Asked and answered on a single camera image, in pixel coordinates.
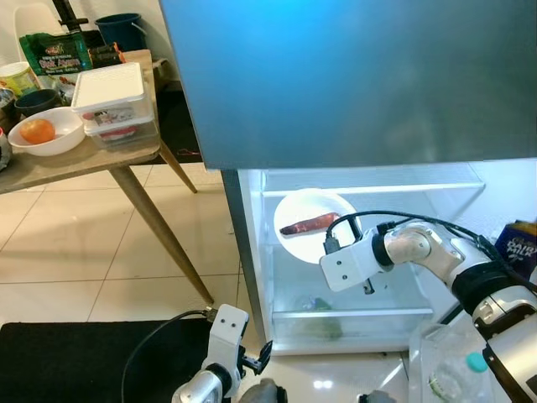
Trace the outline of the white round plate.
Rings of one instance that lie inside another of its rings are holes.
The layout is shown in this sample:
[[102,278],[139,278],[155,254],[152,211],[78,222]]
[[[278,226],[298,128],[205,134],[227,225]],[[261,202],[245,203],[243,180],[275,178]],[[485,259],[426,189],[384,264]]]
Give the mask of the white round plate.
[[320,258],[326,254],[323,242],[326,241],[326,228],[331,220],[314,230],[296,234],[282,234],[280,230],[326,214],[342,216],[356,211],[350,202],[336,192],[318,188],[300,189],[288,192],[280,201],[275,208],[269,230],[291,256],[307,264],[318,265]]

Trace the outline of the green leafy vegetable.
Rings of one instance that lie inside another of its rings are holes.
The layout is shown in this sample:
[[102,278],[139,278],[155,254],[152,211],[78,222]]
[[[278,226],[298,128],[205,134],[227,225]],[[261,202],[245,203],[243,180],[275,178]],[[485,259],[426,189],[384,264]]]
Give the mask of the green leafy vegetable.
[[[333,307],[323,298],[310,298],[307,306],[312,311],[332,311]],[[344,335],[338,317],[314,317],[306,323],[306,330],[312,337],[337,341]]]

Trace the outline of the red chili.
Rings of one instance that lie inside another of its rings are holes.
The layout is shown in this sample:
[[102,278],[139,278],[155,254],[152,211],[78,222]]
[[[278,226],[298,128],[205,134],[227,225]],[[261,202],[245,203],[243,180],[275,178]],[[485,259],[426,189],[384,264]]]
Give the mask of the red chili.
[[300,220],[299,222],[292,223],[292,225],[282,227],[279,230],[279,234],[281,237],[294,237],[295,235],[300,235],[307,232],[325,230],[330,227],[338,218],[339,215],[337,212],[326,212],[326,214]]

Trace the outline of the clear bottle teal cap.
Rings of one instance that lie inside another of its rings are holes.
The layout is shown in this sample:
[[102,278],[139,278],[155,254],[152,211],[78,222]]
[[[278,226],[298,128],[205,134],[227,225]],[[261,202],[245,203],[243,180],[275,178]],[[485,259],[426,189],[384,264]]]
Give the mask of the clear bottle teal cap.
[[427,384],[442,403],[493,403],[488,364],[479,350],[442,350]]

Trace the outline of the wooden table leg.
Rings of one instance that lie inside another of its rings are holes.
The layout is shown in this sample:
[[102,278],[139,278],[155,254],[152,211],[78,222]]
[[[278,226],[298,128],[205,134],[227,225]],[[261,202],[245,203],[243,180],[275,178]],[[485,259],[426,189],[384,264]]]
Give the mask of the wooden table leg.
[[172,169],[172,171],[178,176],[178,178],[183,181],[185,187],[187,187],[189,191],[192,193],[198,192],[198,188],[196,188],[196,185],[192,183],[192,180],[188,174],[185,173],[183,166],[180,165],[180,162],[175,158],[175,154],[171,149],[169,149],[168,145],[166,145],[164,141],[161,141],[161,145],[159,146],[159,156],[164,159],[165,164],[167,164],[168,167]]
[[161,245],[164,246],[166,253],[177,264],[180,272],[184,273],[187,280],[193,285],[193,288],[199,292],[202,299],[208,306],[214,306],[215,300],[206,285],[201,280],[200,274],[196,272],[188,254],[185,253],[183,246],[176,237],[175,233],[164,219],[164,215],[156,207],[154,201],[151,200],[149,193],[139,183],[138,177],[135,176],[130,165],[116,166],[116,168],[108,169],[112,178],[122,189],[124,195],[132,203],[134,210],[142,216],[142,219],[149,226],[149,229],[154,232]]

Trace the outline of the black floor mat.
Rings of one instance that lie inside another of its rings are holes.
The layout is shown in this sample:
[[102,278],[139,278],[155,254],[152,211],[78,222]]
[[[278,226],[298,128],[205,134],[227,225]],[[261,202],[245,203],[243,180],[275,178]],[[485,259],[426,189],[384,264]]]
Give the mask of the black floor mat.
[[0,403],[171,403],[198,373],[210,323],[9,322],[0,327]]

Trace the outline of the white bowl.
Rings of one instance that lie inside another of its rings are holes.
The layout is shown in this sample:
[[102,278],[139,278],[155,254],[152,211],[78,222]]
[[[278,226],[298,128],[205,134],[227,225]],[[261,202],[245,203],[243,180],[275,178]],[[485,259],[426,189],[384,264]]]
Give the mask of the white bowl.
[[[28,127],[28,123],[34,120],[46,120],[51,123],[56,134],[56,138],[41,144],[30,144],[24,139],[22,131]],[[73,111],[72,107],[55,107],[51,110],[35,113],[30,118],[25,118],[22,122],[15,124],[8,132],[8,142],[13,149],[24,151],[31,156],[57,156],[66,151],[74,149],[85,138],[83,119]]]

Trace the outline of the white lidded food container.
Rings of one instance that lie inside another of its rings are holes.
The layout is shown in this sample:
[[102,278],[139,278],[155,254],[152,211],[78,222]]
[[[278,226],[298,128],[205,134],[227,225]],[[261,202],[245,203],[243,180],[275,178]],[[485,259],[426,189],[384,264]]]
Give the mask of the white lidded food container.
[[70,108],[100,149],[117,149],[156,134],[156,112],[137,62],[78,74]]

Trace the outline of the orange fruit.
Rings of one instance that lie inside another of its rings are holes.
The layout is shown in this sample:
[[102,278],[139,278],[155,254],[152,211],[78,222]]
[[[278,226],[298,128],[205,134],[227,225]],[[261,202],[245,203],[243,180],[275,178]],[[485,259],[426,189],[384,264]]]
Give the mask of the orange fruit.
[[22,122],[19,130],[23,141],[27,144],[45,144],[56,139],[56,129],[47,119],[28,119]]

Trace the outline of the black bowl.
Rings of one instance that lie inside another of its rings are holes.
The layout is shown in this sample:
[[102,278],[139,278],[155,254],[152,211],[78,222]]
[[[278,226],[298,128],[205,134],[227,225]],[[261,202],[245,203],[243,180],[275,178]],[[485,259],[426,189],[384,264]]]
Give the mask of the black bowl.
[[63,107],[64,100],[60,92],[54,89],[41,89],[41,91],[25,92],[14,103],[15,110],[23,118],[31,118],[32,115],[55,107]]

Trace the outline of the blue bucket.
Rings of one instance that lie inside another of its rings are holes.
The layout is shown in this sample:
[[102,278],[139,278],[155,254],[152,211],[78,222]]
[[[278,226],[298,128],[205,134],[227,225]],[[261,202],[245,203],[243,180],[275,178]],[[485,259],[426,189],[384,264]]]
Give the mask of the blue bucket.
[[146,30],[141,26],[138,13],[119,13],[100,17],[95,24],[108,44],[115,44],[120,51],[148,50]]

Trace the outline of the green stock packet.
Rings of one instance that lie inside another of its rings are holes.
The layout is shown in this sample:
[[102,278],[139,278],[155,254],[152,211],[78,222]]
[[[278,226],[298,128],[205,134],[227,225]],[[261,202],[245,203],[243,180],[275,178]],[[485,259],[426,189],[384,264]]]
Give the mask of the green stock packet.
[[35,32],[20,37],[18,42],[36,76],[64,76],[92,68],[83,32]]

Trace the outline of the white-topped yellow noodle cup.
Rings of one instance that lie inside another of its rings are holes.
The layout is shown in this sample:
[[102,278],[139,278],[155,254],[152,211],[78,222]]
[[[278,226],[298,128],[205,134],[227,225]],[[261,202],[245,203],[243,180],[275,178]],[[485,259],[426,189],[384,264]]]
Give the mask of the white-topped yellow noodle cup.
[[42,87],[26,61],[0,66],[0,86],[10,89],[17,97],[41,91]]

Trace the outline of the black stand pole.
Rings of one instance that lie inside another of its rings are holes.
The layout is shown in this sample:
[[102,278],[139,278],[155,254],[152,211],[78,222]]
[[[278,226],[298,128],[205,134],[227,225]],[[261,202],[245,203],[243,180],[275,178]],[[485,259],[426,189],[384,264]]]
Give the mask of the black stand pole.
[[66,27],[69,32],[81,32],[84,24],[88,24],[89,20],[85,17],[80,17],[74,11],[70,0],[51,0],[53,1],[56,12],[59,16],[58,23]]

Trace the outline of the black foam wall mats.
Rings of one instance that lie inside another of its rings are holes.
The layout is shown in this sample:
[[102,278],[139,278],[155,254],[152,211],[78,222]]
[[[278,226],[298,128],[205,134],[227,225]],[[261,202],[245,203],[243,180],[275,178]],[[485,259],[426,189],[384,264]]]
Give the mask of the black foam wall mats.
[[198,164],[202,154],[185,95],[182,91],[157,93],[161,138],[181,164]]

